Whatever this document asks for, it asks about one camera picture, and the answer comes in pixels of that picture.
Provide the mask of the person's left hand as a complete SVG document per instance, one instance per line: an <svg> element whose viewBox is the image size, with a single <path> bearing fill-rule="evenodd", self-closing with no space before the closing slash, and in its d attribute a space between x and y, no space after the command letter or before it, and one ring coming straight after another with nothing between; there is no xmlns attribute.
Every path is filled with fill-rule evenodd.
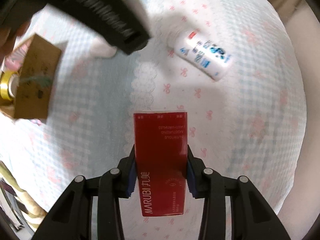
<svg viewBox="0 0 320 240"><path fill-rule="evenodd" d="M16 38L23 36L30 24L31 21L23 23L15 34L11 34L11 29L8 27L1 28L0 62L3 62L4 58L13 51Z"/></svg>

